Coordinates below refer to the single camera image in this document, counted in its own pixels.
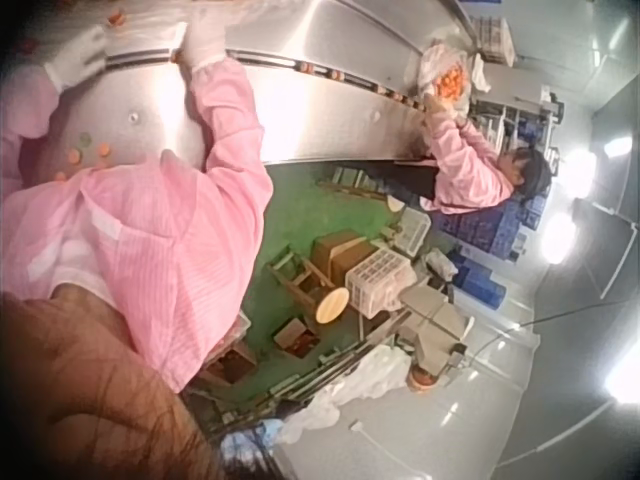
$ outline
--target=hand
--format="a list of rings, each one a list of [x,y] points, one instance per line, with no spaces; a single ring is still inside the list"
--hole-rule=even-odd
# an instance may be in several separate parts
[[[103,70],[106,46],[107,37],[100,25],[94,25],[65,43],[53,60],[44,65],[58,93]]]
[[[215,4],[200,5],[189,19],[182,53],[191,71],[195,72],[227,55],[225,19]]]
[[[456,115],[456,117],[453,119],[454,122],[456,122],[456,127],[458,127],[459,129],[466,127],[467,122],[469,122],[469,119],[461,114]]]
[[[434,115],[436,113],[442,113],[449,111],[444,104],[438,99],[434,97],[430,93],[424,94],[424,105],[427,108],[428,115]]]

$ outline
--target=cardboard box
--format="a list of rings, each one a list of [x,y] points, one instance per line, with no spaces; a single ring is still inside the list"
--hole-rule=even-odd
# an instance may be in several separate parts
[[[234,344],[229,351],[213,363],[203,368],[196,376],[196,384],[228,387],[251,374],[258,361],[244,341]]]
[[[304,358],[320,343],[320,338],[304,321],[293,318],[275,333],[273,341],[294,357]]]
[[[366,241],[353,230],[342,230],[317,238],[311,250],[311,262],[327,277],[331,278],[331,260],[354,245]]]
[[[329,277],[338,287],[345,286],[345,277],[352,268],[364,262],[378,251],[378,247],[368,241],[359,242],[348,250],[343,251],[331,259],[331,276]]]

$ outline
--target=green floor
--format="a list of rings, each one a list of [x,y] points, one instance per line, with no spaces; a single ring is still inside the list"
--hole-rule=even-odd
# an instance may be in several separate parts
[[[276,350],[272,342],[273,333],[300,310],[265,264],[288,244],[309,255],[315,238],[345,228],[372,238],[392,218],[383,202],[317,187],[315,182],[326,177],[328,169],[327,164],[269,167],[275,193],[267,208],[262,247],[242,307],[252,321],[246,340],[258,356],[259,368],[230,389],[217,391],[220,397],[244,402],[292,374],[310,371],[318,357],[334,346],[344,348],[357,339],[357,322],[334,322],[322,328],[321,344],[304,360]]]

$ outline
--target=cable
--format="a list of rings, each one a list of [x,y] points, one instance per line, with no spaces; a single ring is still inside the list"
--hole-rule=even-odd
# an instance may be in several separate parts
[[[620,300],[618,302],[599,303],[599,304],[596,304],[596,305],[587,305],[586,307],[581,307],[581,308],[576,308],[576,309],[573,309],[573,310],[568,310],[566,312],[558,313],[558,314],[551,315],[551,316],[545,317],[545,318],[540,318],[540,319],[534,320],[532,322],[518,324],[517,326],[515,326],[513,328],[510,328],[508,330],[505,330],[503,332],[498,333],[498,335],[496,335],[495,338],[492,338],[487,343],[485,343],[482,347],[480,347],[480,349],[473,354],[473,357],[471,358],[471,363],[469,364],[469,368],[473,367],[473,365],[475,364],[476,358],[478,358],[482,352],[484,352],[494,342],[500,340],[501,338],[503,338],[504,336],[508,335],[511,332],[517,332],[521,328],[528,327],[530,325],[538,325],[539,323],[551,322],[553,320],[557,320],[558,318],[566,317],[567,315],[573,315],[575,313],[586,312],[587,310],[591,310],[591,309],[594,309],[594,308],[612,307],[612,306],[615,306],[615,305],[623,305],[623,304],[629,303],[629,302],[631,302],[633,300],[636,300],[636,299],[637,299],[637,297],[636,297],[635,292],[634,292],[634,295],[632,295],[630,298],[627,298],[626,300]]]
[[[548,441],[544,442],[543,444],[538,445],[536,448],[533,448],[533,449],[529,450],[528,452],[522,453],[522,454],[517,455],[517,456],[515,456],[513,458],[510,458],[509,460],[505,460],[504,462],[499,463],[496,466],[496,468],[504,467],[506,465],[515,463],[518,460],[522,460],[523,458],[528,457],[529,455],[533,455],[534,453],[540,453],[543,450],[546,450],[547,448],[551,448],[555,444],[560,443],[561,441],[563,441],[565,438],[570,437],[571,435],[576,433],[578,430],[581,430],[582,428],[586,427],[589,423],[593,422],[596,418],[598,418],[603,412],[608,410],[609,407],[611,407],[615,403],[616,403],[616,401],[614,399],[609,400],[604,405],[601,405],[600,407],[596,408],[591,414],[587,415],[585,418],[580,420],[573,427],[567,428],[561,434],[556,435],[551,440],[548,440]]]

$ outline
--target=white glove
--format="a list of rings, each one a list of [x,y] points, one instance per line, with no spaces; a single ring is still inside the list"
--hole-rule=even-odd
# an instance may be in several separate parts
[[[106,46],[107,37],[100,25],[94,25],[65,43],[55,58],[44,64],[58,93],[103,70]]]
[[[226,15],[217,5],[195,8],[182,47],[182,54],[191,71],[219,62],[226,55]]]

